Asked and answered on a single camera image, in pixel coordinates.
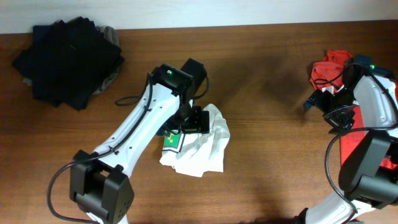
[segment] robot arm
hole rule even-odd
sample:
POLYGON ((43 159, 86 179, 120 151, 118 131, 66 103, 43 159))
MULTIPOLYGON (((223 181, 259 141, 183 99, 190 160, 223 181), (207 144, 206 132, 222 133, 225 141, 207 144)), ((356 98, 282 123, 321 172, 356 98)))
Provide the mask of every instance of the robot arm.
POLYGON ((181 70, 170 65, 155 68, 141 100, 122 125, 92 154, 79 151, 74 156, 74 161, 84 161, 114 149, 108 156, 71 169, 70 198, 91 219, 98 223, 128 224, 126 213, 134 199, 129 178, 155 134, 167 134, 165 130, 171 129, 183 133, 209 132, 208 111, 191 106, 206 76, 203 65, 192 59, 181 70))
POLYGON ((378 127, 369 129, 339 174, 340 192, 358 212, 352 216, 352 206, 333 192, 321 204, 301 214, 303 223, 342 223, 387 205, 398 205, 398 169, 381 167, 384 158, 398 163, 395 77, 388 70, 375 68, 370 58, 361 55, 348 62, 346 67, 349 63, 360 65, 360 69, 345 69, 345 87, 341 91, 332 95, 317 90, 305 106, 315 105, 325 113, 324 119, 333 126, 331 133, 344 133, 353 126, 353 101, 356 100, 361 107, 364 126, 378 127), (366 75, 361 67, 368 67, 373 75, 366 75))

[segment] table surface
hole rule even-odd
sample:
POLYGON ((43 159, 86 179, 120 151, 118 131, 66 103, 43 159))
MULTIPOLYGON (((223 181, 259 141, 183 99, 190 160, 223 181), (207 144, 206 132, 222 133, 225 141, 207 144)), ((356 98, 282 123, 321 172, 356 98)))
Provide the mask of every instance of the table surface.
MULTIPOLYGON (((239 223, 298 215, 332 192, 323 159, 332 135, 318 110, 303 114, 312 93, 308 69, 325 50, 365 54, 398 71, 398 21, 283 24, 191 29, 119 30, 121 73, 88 107, 54 108, 32 99, 12 60, 30 34, 0 35, 0 222, 67 223, 51 215, 45 192, 51 176, 77 150, 91 152, 134 107, 114 101, 138 95, 146 73, 187 58, 205 64, 211 90, 198 105, 216 105, 231 132, 224 172, 202 178, 159 163, 163 138, 154 137, 131 177, 136 197, 130 223, 239 223)), ((338 145, 331 154, 336 180, 338 145)), ((53 188, 58 212, 86 218, 68 198, 68 174, 53 188)), ((367 223, 395 223, 398 208, 361 216, 367 223)))

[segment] black clothing pile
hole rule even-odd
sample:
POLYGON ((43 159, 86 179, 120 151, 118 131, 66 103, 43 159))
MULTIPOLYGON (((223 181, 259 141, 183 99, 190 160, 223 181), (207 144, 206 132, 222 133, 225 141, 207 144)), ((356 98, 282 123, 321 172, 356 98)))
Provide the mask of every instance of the black clothing pile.
POLYGON ((65 102, 76 110, 85 109, 91 94, 124 61, 121 49, 87 18, 35 26, 33 39, 13 66, 32 80, 36 100, 54 106, 65 102))

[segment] red cloth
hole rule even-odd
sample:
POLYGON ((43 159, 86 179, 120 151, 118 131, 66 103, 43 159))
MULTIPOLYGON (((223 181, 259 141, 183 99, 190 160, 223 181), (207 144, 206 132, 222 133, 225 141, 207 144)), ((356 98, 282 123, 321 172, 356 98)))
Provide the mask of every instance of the red cloth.
MULTIPOLYGON (((344 62, 350 57, 352 57, 352 55, 345 50, 329 50, 327 56, 322 60, 322 62, 317 62, 313 64, 310 82, 312 83, 314 88, 322 89, 323 87, 330 86, 330 84, 315 85, 313 81, 317 78, 324 78, 326 80, 331 80, 335 78, 341 73, 344 68, 344 62)), ((341 86, 343 84, 342 78, 337 79, 333 83, 335 85, 341 86)), ((360 107, 355 107, 354 112, 355 123, 353 125, 353 128, 363 128, 363 120, 360 107)), ((340 139, 341 164, 343 164, 348 156, 354 151, 354 149, 361 142, 363 137, 365 137, 365 133, 363 131, 358 131, 349 133, 340 139)), ((381 166, 393 169, 397 165, 391 163, 391 161, 388 159, 384 159, 381 163, 381 166)))

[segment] white background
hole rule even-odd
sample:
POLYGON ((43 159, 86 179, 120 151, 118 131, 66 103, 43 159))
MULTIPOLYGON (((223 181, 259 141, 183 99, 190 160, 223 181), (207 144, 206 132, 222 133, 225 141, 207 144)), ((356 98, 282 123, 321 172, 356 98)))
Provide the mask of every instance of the white background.
POLYGON ((398 19, 398 0, 1 0, 0 33, 88 17, 116 29, 398 19))

